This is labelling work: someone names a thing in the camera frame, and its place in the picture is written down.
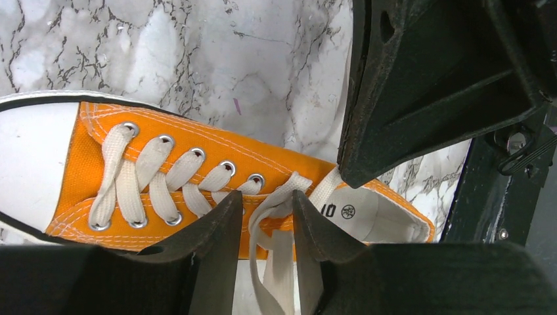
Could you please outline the white shoelace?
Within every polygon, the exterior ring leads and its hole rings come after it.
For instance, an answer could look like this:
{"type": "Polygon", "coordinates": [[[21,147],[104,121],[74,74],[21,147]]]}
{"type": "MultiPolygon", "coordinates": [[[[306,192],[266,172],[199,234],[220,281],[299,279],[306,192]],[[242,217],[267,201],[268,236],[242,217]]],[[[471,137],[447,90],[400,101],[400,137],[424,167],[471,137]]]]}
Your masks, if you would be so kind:
{"type": "MultiPolygon", "coordinates": [[[[149,192],[155,213],[170,226],[179,224],[183,219],[171,198],[172,192],[180,190],[187,207],[198,217],[203,217],[211,209],[203,191],[211,192],[217,201],[225,197],[223,187],[236,173],[232,162],[221,162],[200,184],[193,184],[190,180],[206,158],[202,149],[193,148],[184,153],[167,173],[163,173],[160,167],[169,157],[174,139],[169,135],[153,138],[141,150],[137,161],[127,161],[123,153],[138,133],[136,124],[121,123],[111,128],[102,143],[104,173],[90,208],[90,229],[108,229],[115,209],[121,211],[130,227],[144,228],[148,223],[140,197],[144,189],[149,192]]],[[[250,216],[250,274],[256,300],[263,314],[293,314],[295,311],[294,236],[291,232],[280,230],[267,235],[260,224],[264,219],[288,216],[292,212],[289,205],[292,193],[296,190],[307,191],[310,185],[308,178],[293,173],[250,216]]]]}

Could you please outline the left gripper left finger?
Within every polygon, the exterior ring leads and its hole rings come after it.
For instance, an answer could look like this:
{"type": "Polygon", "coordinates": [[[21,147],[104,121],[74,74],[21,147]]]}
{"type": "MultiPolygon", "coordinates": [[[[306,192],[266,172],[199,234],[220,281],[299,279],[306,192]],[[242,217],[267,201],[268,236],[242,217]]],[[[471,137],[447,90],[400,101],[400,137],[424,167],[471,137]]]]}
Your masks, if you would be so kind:
{"type": "Polygon", "coordinates": [[[137,254],[92,245],[1,248],[2,314],[230,314],[242,195],[137,254]]]}

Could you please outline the orange canvas sneaker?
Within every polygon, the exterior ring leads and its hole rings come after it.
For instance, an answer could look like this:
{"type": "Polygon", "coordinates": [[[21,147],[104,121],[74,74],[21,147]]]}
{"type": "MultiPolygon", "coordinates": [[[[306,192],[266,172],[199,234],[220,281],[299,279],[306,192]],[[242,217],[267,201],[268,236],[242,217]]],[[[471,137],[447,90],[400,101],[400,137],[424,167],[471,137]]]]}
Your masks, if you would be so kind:
{"type": "Polygon", "coordinates": [[[366,243],[430,242],[434,224],[378,180],[348,186],[330,162],[90,91],[1,98],[1,227],[49,245],[138,252],[242,194],[239,257],[292,231],[291,198],[366,243]]]}

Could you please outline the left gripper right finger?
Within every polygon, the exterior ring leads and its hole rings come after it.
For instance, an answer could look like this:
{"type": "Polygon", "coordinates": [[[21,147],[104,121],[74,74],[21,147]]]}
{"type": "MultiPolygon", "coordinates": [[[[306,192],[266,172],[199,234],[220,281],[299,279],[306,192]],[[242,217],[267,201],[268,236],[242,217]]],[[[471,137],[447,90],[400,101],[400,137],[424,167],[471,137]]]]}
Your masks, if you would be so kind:
{"type": "Polygon", "coordinates": [[[523,247],[365,245],[292,200],[302,314],[555,314],[556,292],[523,247]]]}

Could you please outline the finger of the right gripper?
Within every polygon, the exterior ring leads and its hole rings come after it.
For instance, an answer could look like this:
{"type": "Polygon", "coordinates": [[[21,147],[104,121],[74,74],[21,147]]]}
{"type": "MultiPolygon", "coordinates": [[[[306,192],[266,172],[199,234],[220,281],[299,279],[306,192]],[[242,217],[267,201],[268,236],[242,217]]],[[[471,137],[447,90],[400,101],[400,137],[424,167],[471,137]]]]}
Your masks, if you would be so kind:
{"type": "Polygon", "coordinates": [[[548,103],[548,1],[354,1],[341,177],[358,188],[548,103]]]}

